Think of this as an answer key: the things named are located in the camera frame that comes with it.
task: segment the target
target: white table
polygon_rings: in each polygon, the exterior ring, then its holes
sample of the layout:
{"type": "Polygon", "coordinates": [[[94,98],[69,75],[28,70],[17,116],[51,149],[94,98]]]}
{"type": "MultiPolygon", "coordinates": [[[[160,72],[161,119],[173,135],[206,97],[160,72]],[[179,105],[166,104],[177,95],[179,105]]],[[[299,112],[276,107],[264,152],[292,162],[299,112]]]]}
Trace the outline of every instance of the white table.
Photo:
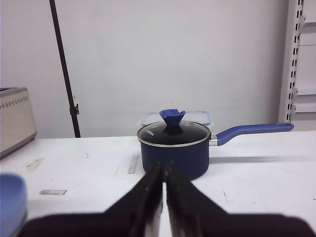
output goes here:
{"type": "MultiPolygon", "coordinates": [[[[22,175],[28,219],[106,210],[144,175],[136,137],[35,139],[1,160],[1,172],[22,175]],[[67,190],[40,195],[41,190],[67,190]]],[[[208,171],[193,183],[229,213],[282,213],[316,232],[316,131],[242,135],[210,147],[208,171]]],[[[164,204],[160,236],[171,236],[164,204]]]]}

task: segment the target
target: blue saucepan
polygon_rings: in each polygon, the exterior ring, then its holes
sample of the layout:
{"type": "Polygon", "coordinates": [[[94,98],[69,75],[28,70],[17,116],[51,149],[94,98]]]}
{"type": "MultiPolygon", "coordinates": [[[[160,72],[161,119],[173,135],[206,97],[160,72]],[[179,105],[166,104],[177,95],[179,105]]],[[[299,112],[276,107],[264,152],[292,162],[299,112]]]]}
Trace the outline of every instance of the blue saucepan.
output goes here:
{"type": "Polygon", "coordinates": [[[143,168],[146,172],[158,161],[165,169],[165,165],[173,160],[193,180],[208,169],[209,146],[224,145],[241,134],[285,132],[294,127],[291,123],[243,125],[214,135],[203,124],[181,121],[184,114],[185,111],[179,112],[177,109],[163,110],[160,115],[164,122],[154,122],[138,130],[137,137],[141,143],[143,168]]]}

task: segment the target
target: toaster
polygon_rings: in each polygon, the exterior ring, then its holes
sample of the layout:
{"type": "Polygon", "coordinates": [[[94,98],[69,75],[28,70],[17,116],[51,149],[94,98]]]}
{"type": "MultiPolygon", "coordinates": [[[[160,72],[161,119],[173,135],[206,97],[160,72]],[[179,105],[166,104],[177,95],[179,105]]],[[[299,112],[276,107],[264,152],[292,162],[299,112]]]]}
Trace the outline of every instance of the toaster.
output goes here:
{"type": "Polygon", "coordinates": [[[0,88],[0,125],[0,157],[35,138],[37,131],[27,88],[0,88]]]}

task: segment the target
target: metal rim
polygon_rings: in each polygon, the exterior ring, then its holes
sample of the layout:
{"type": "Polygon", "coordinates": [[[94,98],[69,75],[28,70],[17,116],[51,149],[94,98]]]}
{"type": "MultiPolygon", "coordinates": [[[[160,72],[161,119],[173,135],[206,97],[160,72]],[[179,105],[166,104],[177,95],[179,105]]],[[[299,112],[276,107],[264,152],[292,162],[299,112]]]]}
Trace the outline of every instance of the metal rim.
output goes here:
{"type": "Polygon", "coordinates": [[[156,143],[151,143],[151,142],[147,142],[147,141],[144,141],[143,139],[140,138],[139,136],[139,132],[143,129],[145,129],[146,127],[148,127],[149,125],[152,125],[154,123],[159,123],[159,122],[153,122],[151,124],[148,124],[144,127],[141,127],[138,132],[137,132],[137,138],[138,140],[141,142],[141,143],[144,143],[146,145],[149,145],[149,146],[153,146],[153,147],[164,147],[164,148],[174,148],[174,147],[188,147],[188,146],[192,146],[192,145],[196,145],[198,143],[201,143],[201,142],[204,142],[205,140],[209,140],[210,136],[211,136],[211,130],[205,126],[204,124],[201,124],[201,123],[198,123],[198,122],[193,122],[193,123],[196,123],[196,124],[199,124],[203,127],[205,127],[205,129],[207,130],[207,135],[203,138],[203,139],[200,139],[200,140],[197,140],[195,142],[190,142],[190,143],[184,143],[184,144],[176,144],[176,145],[166,145],[166,144],[156,144],[156,143]]]}

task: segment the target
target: saucepan handle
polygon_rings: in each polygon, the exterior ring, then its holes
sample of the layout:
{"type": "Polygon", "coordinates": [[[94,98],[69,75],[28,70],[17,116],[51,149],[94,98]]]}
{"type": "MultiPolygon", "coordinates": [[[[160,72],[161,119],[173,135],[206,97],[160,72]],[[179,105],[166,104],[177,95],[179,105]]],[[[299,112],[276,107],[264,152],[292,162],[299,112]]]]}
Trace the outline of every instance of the saucepan handle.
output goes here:
{"type": "Polygon", "coordinates": [[[230,141],[232,138],[242,134],[287,132],[291,131],[293,127],[294,125],[288,122],[242,125],[237,127],[231,127],[225,131],[218,133],[216,136],[212,136],[210,140],[210,146],[222,146],[228,141],[230,141]]]}

